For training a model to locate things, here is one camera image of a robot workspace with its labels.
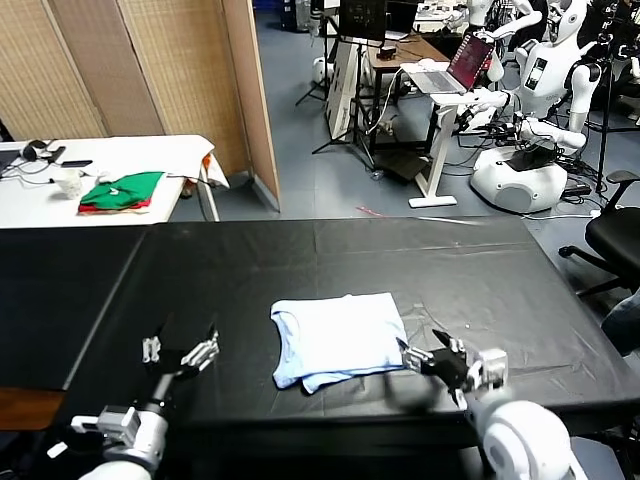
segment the folded shirt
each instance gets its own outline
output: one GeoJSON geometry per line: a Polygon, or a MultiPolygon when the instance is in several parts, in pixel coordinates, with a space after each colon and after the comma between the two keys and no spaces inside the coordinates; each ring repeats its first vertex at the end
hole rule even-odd
{"type": "Polygon", "coordinates": [[[299,379],[309,393],[357,375],[402,368],[396,338],[404,324],[390,293],[327,300],[282,300],[271,307],[280,333],[278,388],[299,379]]]}

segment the black chair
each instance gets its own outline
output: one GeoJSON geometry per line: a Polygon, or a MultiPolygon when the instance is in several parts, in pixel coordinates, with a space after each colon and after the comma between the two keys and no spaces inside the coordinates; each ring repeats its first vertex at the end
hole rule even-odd
{"type": "Polygon", "coordinates": [[[591,255],[573,245],[562,247],[558,253],[567,258],[577,255],[617,278],[602,285],[578,292],[578,296],[606,292],[616,287],[635,292],[640,287],[640,208],[616,208],[622,194],[640,177],[625,170],[607,177],[618,189],[602,209],[599,217],[587,224],[585,240],[602,258],[591,255]]]}

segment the table leg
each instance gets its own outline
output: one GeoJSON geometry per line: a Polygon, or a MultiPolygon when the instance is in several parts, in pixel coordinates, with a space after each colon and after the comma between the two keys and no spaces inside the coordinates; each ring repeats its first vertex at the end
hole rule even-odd
{"type": "Polygon", "coordinates": [[[444,107],[439,110],[440,132],[435,139],[435,144],[431,148],[429,155],[432,159],[429,180],[424,178],[422,172],[416,175],[415,180],[423,197],[410,199],[409,205],[411,208],[439,207],[444,205],[457,205],[458,203],[453,196],[439,197],[437,195],[438,184],[440,183],[440,177],[442,175],[442,167],[447,159],[449,141],[453,133],[457,110],[457,106],[444,107]]]}
{"type": "Polygon", "coordinates": [[[393,92],[393,104],[395,106],[398,106],[398,100],[400,100],[400,87],[401,84],[400,82],[402,81],[402,75],[398,74],[396,75],[396,84],[395,84],[395,91],[393,92]]]}
{"type": "MultiPolygon", "coordinates": [[[[376,70],[376,80],[373,88],[373,108],[371,109],[371,127],[373,127],[380,118],[380,95],[382,91],[382,73],[376,70]]],[[[376,140],[378,137],[378,129],[374,128],[369,135],[369,153],[374,155],[376,153],[376,140]]]]}
{"type": "Polygon", "coordinates": [[[198,182],[198,195],[202,195],[202,190],[204,189],[204,194],[207,198],[207,204],[209,205],[209,209],[211,210],[211,215],[213,217],[214,222],[220,221],[220,216],[218,215],[218,209],[216,207],[216,202],[213,200],[213,193],[211,192],[211,185],[207,181],[207,170],[204,168],[204,165],[200,165],[200,180],[202,182],[198,182]]]}

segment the computer monitor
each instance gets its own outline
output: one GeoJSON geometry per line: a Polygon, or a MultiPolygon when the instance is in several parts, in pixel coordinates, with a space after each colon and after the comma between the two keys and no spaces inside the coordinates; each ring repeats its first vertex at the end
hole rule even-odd
{"type": "Polygon", "coordinates": [[[385,0],[341,0],[338,33],[342,37],[384,41],[385,7],[385,0]]]}
{"type": "Polygon", "coordinates": [[[387,2],[387,31],[411,33],[417,13],[417,3],[387,2]]]}

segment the tripod stand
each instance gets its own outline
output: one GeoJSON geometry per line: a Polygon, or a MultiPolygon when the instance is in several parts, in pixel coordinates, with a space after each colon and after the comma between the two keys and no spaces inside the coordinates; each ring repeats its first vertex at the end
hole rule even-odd
{"type": "Polygon", "coordinates": [[[328,21],[328,17],[326,17],[325,15],[322,15],[322,23],[323,23],[322,28],[324,29],[324,78],[319,83],[316,81],[313,81],[313,85],[311,86],[311,89],[309,89],[309,91],[305,93],[302,97],[300,97],[296,102],[295,104],[296,107],[300,105],[305,98],[315,98],[316,100],[321,100],[323,102],[326,102],[327,99],[329,98],[329,56],[327,55],[327,50],[328,50],[327,42],[329,37],[329,28],[328,28],[329,21],[328,21]],[[322,89],[322,97],[318,97],[314,95],[315,91],[318,89],[322,89]]]}
{"type": "Polygon", "coordinates": [[[604,176],[604,159],[607,152],[607,135],[609,133],[624,133],[624,132],[637,132],[640,129],[637,126],[634,127],[620,127],[609,128],[609,114],[611,112],[611,89],[613,86],[613,62],[611,56],[607,58],[604,64],[606,71],[606,83],[605,89],[607,92],[607,99],[602,110],[602,125],[592,125],[591,128],[594,132],[601,134],[600,136],[600,156],[598,158],[598,178],[596,181],[596,192],[602,192],[602,178],[604,176]]]}
{"type": "Polygon", "coordinates": [[[364,109],[364,106],[362,105],[362,96],[360,94],[360,86],[362,84],[362,56],[363,56],[362,46],[363,44],[361,42],[358,42],[356,93],[355,93],[355,97],[351,100],[351,111],[353,113],[351,113],[350,115],[351,121],[353,122],[353,126],[348,128],[347,131],[344,132],[342,135],[336,138],[332,138],[324,145],[316,148],[313,152],[311,152],[311,154],[316,155],[318,153],[321,153],[323,150],[325,150],[327,147],[331,145],[351,145],[351,144],[356,146],[359,145],[362,148],[362,151],[366,155],[367,159],[369,160],[369,165],[367,165],[364,161],[363,163],[367,168],[375,169],[375,162],[373,160],[373,157],[371,156],[371,153],[369,152],[369,148],[367,147],[366,142],[363,139],[363,136],[366,134],[366,132],[363,132],[360,129],[360,110],[364,109]],[[349,134],[353,134],[352,140],[351,141],[344,140],[349,136],[349,134]]]}

